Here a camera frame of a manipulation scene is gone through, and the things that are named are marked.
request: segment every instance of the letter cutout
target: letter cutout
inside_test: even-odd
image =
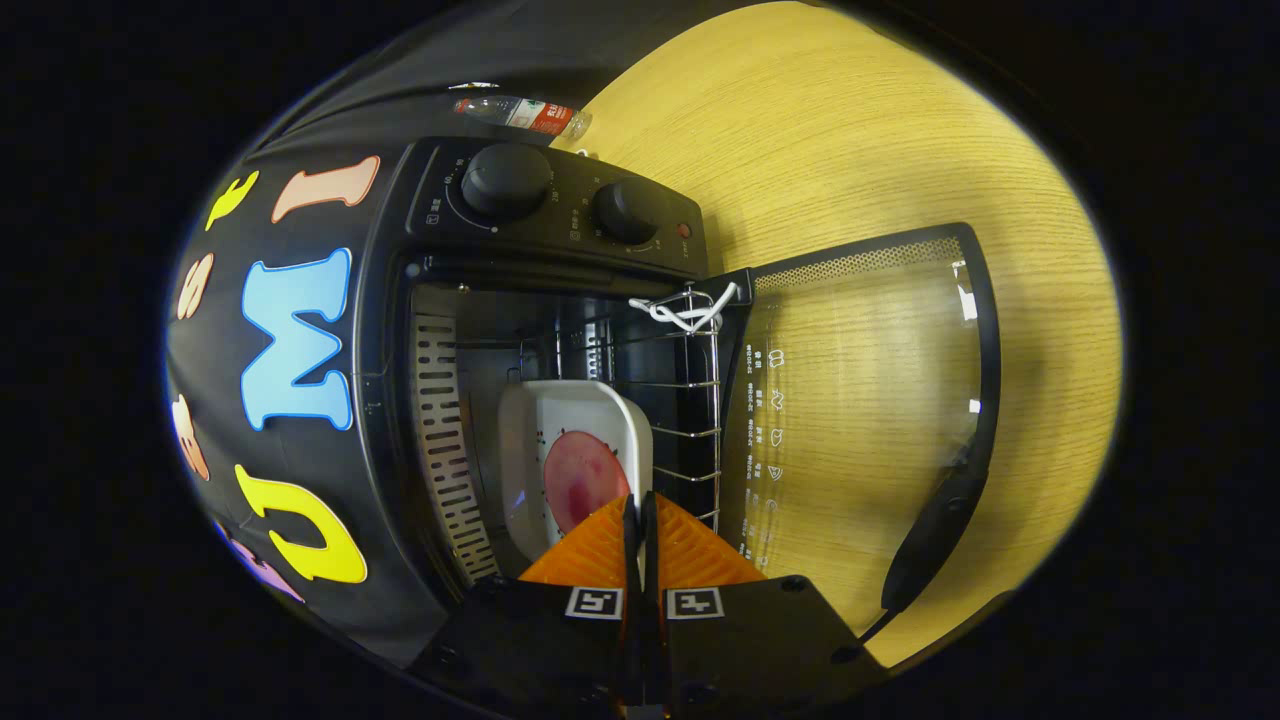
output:
[[[297,512],[311,520],[324,536],[324,547],[307,547],[288,542],[275,530],[269,530],[275,548],[300,575],[308,580],[326,578],[338,583],[365,582],[369,577],[365,556],[360,553],[347,527],[323,500],[300,486],[251,478],[242,465],[236,465],[236,479],[244,500],[259,518],[266,518],[268,509]]]
[[[347,208],[360,205],[360,201],[369,195],[369,188],[374,187],[378,163],[378,155],[370,155],[349,168],[338,168],[314,176],[298,170],[298,174],[289,178],[288,184],[280,191],[280,196],[275,199],[271,223],[279,223],[291,210],[319,202],[342,200]]]
[[[244,547],[243,544],[228,537],[227,530],[224,530],[221,525],[214,523],[214,527],[218,528],[218,532],[223,534],[223,539],[232,546],[232,550],[239,553],[241,559],[244,561],[244,565],[248,566],[250,571],[252,571],[253,575],[260,582],[266,583],[273,588],[292,596],[298,602],[306,605],[307,601],[302,600],[302,596],[298,594],[298,592],[294,591],[292,587],[289,587],[289,583],[280,577],[280,573],[275,568],[271,568],[271,565],[264,560],[259,560],[257,557],[253,556],[252,550]]]
[[[225,218],[232,214],[232,210],[239,208],[241,200],[244,200],[244,196],[248,195],[248,190],[253,187],[255,182],[257,182],[257,170],[248,174],[244,184],[239,184],[239,178],[233,179],[227,192],[221,193],[218,200],[214,200],[214,206],[209,210],[209,220],[205,223],[205,232],[209,232],[209,228],[214,227],[214,220]]]
[[[205,454],[200,451],[196,442],[196,427],[191,424],[191,407],[182,395],[173,404],[173,429],[178,433],[178,446],[182,447],[182,456],[187,459],[187,466],[193,473],[209,479],[209,464],[205,462]]]
[[[346,247],[316,263],[268,268],[259,260],[248,269],[242,311],[271,336],[271,345],[241,374],[241,401],[255,430],[276,415],[328,418],[339,430],[351,428],[351,392],[340,372],[329,370],[314,384],[297,382],[342,350],[340,340],[298,314],[319,313],[326,322],[337,322],[347,309],[349,279],[351,251]]]
[[[200,307],[200,299],[205,296],[205,286],[209,283],[209,273],[214,269],[214,254],[210,252],[191,264],[187,270],[187,279],[182,282],[182,292],[178,293],[178,319],[184,320],[196,314]]]

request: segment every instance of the white ceramic dish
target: white ceramic dish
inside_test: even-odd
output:
[[[543,492],[543,461],[561,430],[581,430],[617,450],[640,509],[653,484],[653,430],[644,411],[595,380],[532,380],[503,389],[498,402],[502,507],[516,547],[538,560],[562,533]]]

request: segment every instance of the light wood surface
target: light wood surface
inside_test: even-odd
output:
[[[1102,246],[1036,142],[929,59],[797,3],[689,29],[586,109],[584,138],[553,146],[586,147],[696,200],[713,272],[924,225],[974,228],[1004,360],[991,478],[940,575],[868,650],[893,665],[1016,588],[1084,505],[1121,379]],[[785,375],[792,466],[765,571],[812,577],[855,632],[879,615],[954,409],[977,387],[975,340],[938,315],[951,310],[942,286],[911,282],[916,270],[854,275],[838,300],[813,290],[813,311],[791,302],[777,323],[780,342],[799,345]],[[813,342],[815,323],[840,329]]]

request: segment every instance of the wooden table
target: wooden table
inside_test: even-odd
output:
[[[929,59],[852,18],[799,3],[696,26],[586,109],[595,118],[582,142],[553,146],[586,147],[695,199],[713,272],[924,225],[974,228],[995,286],[1004,361],[991,478],[946,566],[868,650],[897,664],[1016,588],[1088,498],[1121,380],[1120,318],[1102,246],[1036,141]],[[868,313],[893,313],[891,292],[877,293],[876,278],[861,282]],[[901,432],[911,425],[904,414],[915,413],[928,430],[928,400],[947,391],[946,369],[965,374],[973,363],[972,352],[928,356],[937,343],[913,343],[888,327],[868,324],[859,350],[879,357],[874,366],[892,368],[896,387],[915,373],[918,392],[904,397],[851,382],[823,391],[829,401],[809,398],[820,406],[813,418],[836,413],[836,424],[865,432],[842,439],[837,452],[813,447],[810,461],[787,477],[780,518],[788,550],[767,568],[772,577],[813,578],[855,632],[879,615],[888,562],[937,482],[913,464],[936,451],[934,439]],[[841,370],[837,360],[828,351],[792,363],[790,382],[823,386]],[[822,423],[813,432],[820,437]]]

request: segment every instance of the plastic bottle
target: plastic bottle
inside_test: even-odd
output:
[[[591,124],[591,114],[584,110],[511,95],[463,97],[454,102],[453,111],[495,126],[559,135],[568,140],[582,137]]]

